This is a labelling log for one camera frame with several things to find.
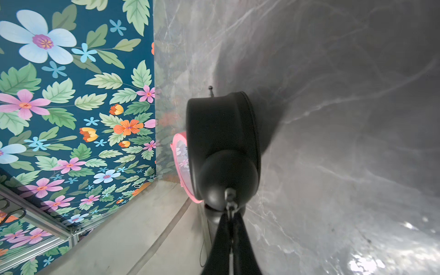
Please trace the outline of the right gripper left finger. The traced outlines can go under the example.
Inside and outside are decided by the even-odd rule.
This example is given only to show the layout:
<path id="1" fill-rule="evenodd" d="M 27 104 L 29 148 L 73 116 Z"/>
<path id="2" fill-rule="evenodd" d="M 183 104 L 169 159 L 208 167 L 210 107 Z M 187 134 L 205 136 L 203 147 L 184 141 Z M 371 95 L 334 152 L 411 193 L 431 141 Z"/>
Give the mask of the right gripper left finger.
<path id="1" fill-rule="evenodd" d="M 225 213 L 218 224 L 214 243 L 201 275 L 228 275 L 231 236 L 228 215 Z"/>

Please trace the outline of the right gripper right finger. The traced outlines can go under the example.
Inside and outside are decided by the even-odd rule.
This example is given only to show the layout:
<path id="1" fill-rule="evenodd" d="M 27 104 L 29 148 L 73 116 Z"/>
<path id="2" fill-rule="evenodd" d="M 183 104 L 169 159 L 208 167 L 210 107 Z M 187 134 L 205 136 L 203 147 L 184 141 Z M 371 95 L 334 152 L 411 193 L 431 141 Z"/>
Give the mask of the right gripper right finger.
<path id="1" fill-rule="evenodd" d="M 232 219 L 233 272 L 235 275 L 262 275 L 241 213 Z"/>

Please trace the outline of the pink alarm clock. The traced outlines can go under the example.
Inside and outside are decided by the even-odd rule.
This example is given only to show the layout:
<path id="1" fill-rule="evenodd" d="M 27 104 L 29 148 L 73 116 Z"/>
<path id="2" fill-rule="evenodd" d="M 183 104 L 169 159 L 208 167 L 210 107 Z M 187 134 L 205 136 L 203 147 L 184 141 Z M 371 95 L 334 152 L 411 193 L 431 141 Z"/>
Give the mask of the pink alarm clock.
<path id="1" fill-rule="evenodd" d="M 193 185 L 190 175 L 189 155 L 187 150 L 186 132 L 175 134 L 170 144 L 173 152 L 174 164 L 179 176 L 181 187 L 185 190 L 188 197 L 196 204 L 202 203 L 194 196 Z"/>

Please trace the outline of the black twin-bell alarm clock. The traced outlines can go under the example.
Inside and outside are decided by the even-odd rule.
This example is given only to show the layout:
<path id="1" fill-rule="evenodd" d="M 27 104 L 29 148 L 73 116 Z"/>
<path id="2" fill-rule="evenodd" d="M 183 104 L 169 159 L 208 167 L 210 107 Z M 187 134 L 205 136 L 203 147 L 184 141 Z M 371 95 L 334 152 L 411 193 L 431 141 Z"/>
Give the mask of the black twin-bell alarm clock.
<path id="1" fill-rule="evenodd" d="M 194 196 L 205 203 L 207 219 L 218 224 L 226 213 L 225 192 L 235 191 L 244 212 L 260 184 L 261 151 L 256 117 L 245 92 L 190 99 L 186 137 Z"/>

